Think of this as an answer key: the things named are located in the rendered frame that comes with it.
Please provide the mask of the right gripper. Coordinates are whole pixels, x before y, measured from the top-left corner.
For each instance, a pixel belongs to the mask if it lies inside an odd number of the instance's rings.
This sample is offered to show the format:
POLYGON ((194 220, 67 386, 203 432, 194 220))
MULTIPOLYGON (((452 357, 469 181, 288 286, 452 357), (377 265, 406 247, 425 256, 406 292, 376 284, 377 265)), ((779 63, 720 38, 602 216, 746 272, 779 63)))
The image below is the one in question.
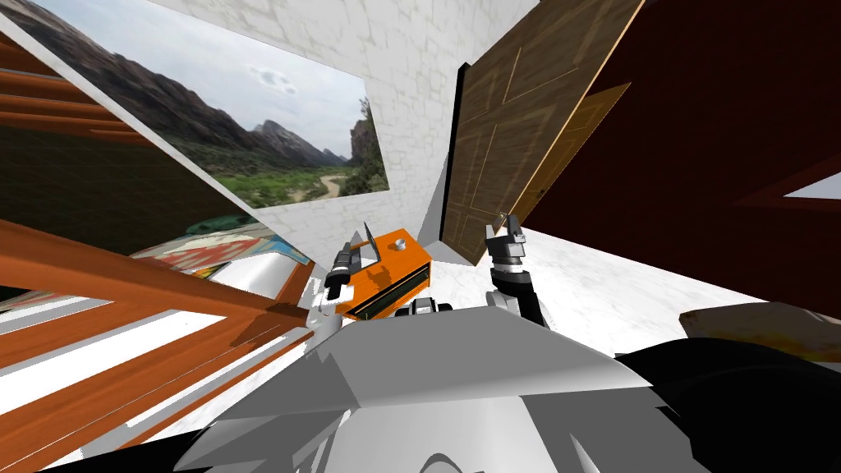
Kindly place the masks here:
POLYGON ((518 217, 506 214, 505 227, 507 234, 497 236, 494 226, 485 226, 485 240, 489 255, 495 269, 522 269, 522 257, 525 256, 523 234, 518 217))

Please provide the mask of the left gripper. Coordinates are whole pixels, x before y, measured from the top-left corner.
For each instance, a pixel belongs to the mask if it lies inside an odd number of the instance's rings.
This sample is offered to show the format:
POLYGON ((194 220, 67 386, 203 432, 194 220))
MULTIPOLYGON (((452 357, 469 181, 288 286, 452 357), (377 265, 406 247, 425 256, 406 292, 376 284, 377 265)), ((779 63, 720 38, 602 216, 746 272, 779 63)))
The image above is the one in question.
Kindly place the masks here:
POLYGON ((379 263, 381 261, 378 245, 369 226, 363 223, 363 228, 367 237, 366 241, 354 246, 349 241, 344 244, 333 263, 333 268, 330 271, 331 277, 350 277, 353 274, 352 252, 360 248, 362 248, 362 263, 379 263))

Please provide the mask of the orange bedside cupboard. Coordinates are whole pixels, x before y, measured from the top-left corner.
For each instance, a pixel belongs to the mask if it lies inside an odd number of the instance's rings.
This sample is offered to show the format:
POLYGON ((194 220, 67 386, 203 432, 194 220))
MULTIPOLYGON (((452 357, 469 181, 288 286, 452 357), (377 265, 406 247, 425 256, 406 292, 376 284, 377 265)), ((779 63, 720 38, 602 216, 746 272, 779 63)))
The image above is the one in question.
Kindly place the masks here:
MULTIPOLYGON (((398 229, 394 232, 383 234, 382 236, 377 236, 375 240, 380 251, 381 261, 377 264, 371 265, 370 267, 363 269, 362 271, 366 269, 373 269, 374 271, 376 271, 377 269, 385 267, 388 268, 392 275, 394 275, 397 271, 406 273, 411 272, 413 269, 416 269, 425 263, 430 263, 431 266, 432 259, 430 258, 426 250, 404 228, 398 229), (407 248, 402 251, 395 251, 393 249, 393 243, 400 238, 404 238, 407 241, 407 248)), ((416 295, 411 296, 411 298, 406 303, 402 304, 400 307, 411 302, 411 300, 418 296, 420 292, 425 288, 421 289, 416 295)), ((343 316, 345 317, 345 311, 350 308, 350 303, 352 301, 361 300, 361 297, 357 296, 355 292, 356 291, 354 287, 354 296, 352 300, 350 302, 345 302, 338 305, 338 309, 343 313, 343 316)))

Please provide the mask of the dark drawer front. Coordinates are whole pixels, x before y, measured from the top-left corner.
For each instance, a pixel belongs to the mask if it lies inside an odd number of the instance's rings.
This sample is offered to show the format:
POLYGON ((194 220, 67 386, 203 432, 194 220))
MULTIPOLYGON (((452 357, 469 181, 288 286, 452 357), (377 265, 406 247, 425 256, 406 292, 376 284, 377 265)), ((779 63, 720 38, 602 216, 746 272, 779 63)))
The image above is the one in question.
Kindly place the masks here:
POLYGON ((345 315, 355 320, 387 317, 429 285, 430 270, 430 263, 425 263, 408 273, 397 271, 392 275, 385 267, 358 273, 352 279, 352 286, 361 300, 352 301, 345 315))

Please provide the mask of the brown wooden door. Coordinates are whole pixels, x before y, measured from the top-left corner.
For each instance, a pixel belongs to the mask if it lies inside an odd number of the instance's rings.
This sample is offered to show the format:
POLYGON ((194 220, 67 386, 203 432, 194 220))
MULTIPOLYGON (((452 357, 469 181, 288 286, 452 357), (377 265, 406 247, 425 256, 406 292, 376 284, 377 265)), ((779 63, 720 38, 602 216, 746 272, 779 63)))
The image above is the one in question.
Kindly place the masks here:
POLYGON ((442 242, 470 264, 511 214, 645 0, 540 0, 466 69, 442 242))

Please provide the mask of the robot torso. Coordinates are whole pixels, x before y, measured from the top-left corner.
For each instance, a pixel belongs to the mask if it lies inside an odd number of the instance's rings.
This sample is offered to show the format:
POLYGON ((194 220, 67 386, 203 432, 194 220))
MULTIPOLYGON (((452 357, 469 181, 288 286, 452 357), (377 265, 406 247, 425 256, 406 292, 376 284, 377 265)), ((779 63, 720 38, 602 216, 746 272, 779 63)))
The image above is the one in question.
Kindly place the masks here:
POLYGON ((214 419, 207 473, 710 473, 650 382, 497 307, 355 322, 214 419))

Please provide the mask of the window with mountain view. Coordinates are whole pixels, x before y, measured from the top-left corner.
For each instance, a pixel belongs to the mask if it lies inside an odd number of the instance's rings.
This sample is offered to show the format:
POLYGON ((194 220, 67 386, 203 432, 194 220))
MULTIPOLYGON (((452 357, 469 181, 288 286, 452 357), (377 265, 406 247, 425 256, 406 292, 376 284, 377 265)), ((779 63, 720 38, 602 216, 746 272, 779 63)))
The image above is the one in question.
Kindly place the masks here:
POLYGON ((360 77, 150 0, 0 0, 0 123, 159 137, 253 209, 389 188, 360 77))

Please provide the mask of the dark red wardrobe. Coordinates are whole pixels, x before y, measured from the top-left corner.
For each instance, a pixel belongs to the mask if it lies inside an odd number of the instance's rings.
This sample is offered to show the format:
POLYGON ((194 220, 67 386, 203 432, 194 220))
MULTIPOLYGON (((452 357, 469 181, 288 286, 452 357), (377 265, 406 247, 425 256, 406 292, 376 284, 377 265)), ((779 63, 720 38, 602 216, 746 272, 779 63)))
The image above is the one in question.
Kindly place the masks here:
POLYGON ((646 0, 532 231, 841 318, 841 0, 646 0))

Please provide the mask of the orange wooden bed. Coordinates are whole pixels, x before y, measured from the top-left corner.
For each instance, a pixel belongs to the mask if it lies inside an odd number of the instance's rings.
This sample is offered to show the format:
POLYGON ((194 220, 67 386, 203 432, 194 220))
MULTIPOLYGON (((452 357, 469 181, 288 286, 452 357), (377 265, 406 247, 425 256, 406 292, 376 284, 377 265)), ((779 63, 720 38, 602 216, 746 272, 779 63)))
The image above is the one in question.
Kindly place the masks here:
POLYGON ((309 336, 313 263, 0 16, 0 473, 134 446, 309 336))

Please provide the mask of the tan rounded slab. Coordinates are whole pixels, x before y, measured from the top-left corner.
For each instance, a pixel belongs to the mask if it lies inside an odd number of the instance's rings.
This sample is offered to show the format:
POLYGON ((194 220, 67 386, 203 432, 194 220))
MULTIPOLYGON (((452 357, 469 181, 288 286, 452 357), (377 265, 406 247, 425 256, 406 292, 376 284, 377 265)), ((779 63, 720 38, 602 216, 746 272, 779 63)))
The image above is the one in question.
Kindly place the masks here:
POLYGON ((690 338, 751 342, 812 362, 841 364, 841 319, 782 302, 691 310, 678 320, 690 338))

